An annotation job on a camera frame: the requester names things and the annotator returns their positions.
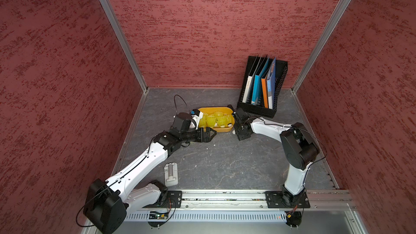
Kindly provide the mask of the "yellow shuttlecock two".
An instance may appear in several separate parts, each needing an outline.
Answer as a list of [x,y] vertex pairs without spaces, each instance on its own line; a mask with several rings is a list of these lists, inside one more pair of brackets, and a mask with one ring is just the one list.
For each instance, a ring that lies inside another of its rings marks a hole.
[[207,114],[203,114],[203,117],[202,118],[200,118],[200,120],[199,120],[199,124],[198,124],[198,127],[199,128],[206,128],[207,127],[207,120],[206,120],[206,118],[207,118]]

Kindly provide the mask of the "yellow shuttlecock seven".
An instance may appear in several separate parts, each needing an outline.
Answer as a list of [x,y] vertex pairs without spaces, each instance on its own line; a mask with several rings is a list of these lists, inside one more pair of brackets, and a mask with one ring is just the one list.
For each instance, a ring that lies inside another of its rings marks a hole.
[[217,117],[214,114],[210,114],[206,118],[207,127],[214,128],[217,123]]

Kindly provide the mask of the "yellow shuttlecock three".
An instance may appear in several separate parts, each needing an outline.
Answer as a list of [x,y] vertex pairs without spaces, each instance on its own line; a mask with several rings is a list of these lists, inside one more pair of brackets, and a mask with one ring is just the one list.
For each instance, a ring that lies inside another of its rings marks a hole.
[[227,114],[225,116],[225,118],[226,118],[226,125],[227,125],[227,127],[232,127],[233,126],[233,123],[232,123],[233,116],[231,114]]

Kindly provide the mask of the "yellow shuttlecock one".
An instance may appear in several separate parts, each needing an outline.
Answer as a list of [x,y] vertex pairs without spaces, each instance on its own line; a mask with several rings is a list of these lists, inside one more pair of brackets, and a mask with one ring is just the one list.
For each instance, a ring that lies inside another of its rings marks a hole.
[[217,127],[224,128],[227,125],[227,118],[223,112],[217,111],[214,113],[216,117]]

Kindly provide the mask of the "yellow plastic storage box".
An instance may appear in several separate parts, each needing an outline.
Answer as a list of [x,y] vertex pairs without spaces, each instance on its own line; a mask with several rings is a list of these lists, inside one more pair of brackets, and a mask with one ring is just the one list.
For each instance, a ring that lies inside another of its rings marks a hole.
[[[223,112],[225,115],[227,115],[227,114],[232,115],[232,113],[233,113],[232,109],[228,108],[228,107],[202,107],[202,108],[199,108],[198,110],[200,110],[201,112],[203,112],[207,115],[214,114],[217,111]],[[213,129],[215,131],[217,131],[218,133],[225,133],[225,132],[232,131],[232,128],[233,127],[227,127],[227,126],[225,126],[224,128],[220,128],[220,127],[217,127],[217,124],[216,124]]]

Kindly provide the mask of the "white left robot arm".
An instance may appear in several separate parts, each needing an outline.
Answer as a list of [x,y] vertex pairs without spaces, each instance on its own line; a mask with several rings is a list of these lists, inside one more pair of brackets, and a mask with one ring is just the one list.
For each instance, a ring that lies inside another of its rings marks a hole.
[[89,186],[85,204],[79,212],[91,221],[92,227],[103,234],[112,234],[129,211],[160,202],[164,187],[158,183],[149,183],[136,192],[136,197],[130,197],[145,176],[186,143],[209,143],[216,134],[210,127],[157,134],[149,147],[119,173],[107,180],[96,179]]

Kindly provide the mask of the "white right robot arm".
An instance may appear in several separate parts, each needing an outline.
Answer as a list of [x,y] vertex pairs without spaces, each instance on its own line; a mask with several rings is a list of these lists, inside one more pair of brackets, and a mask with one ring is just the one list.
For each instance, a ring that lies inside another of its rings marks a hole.
[[279,141],[289,163],[286,181],[282,187],[282,198],[286,205],[297,202],[305,193],[305,182],[310,167],[320,154],[314,137],[302,123],[282,124],[261,117],[236,115],[234,130],[238,140],[243,141],[252,134],[260,134]]

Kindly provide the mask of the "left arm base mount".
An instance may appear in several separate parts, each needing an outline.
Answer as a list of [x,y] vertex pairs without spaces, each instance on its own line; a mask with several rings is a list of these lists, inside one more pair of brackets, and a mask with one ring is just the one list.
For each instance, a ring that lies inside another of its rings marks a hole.
[[174,191],[164,191],[161,193],[161,196],[156,203],[152,204],[153,208],[169,208],[174,206],[175,208],[180,208],[182,205],[183,192],[174,190]]

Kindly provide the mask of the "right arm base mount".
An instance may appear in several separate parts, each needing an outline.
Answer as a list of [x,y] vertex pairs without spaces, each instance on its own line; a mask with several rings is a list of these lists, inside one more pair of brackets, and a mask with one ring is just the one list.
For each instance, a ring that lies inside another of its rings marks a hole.
[[289,191],[265,191],[265,201],[269,209],[310,209],[309,199],[305,190],[298,195]]

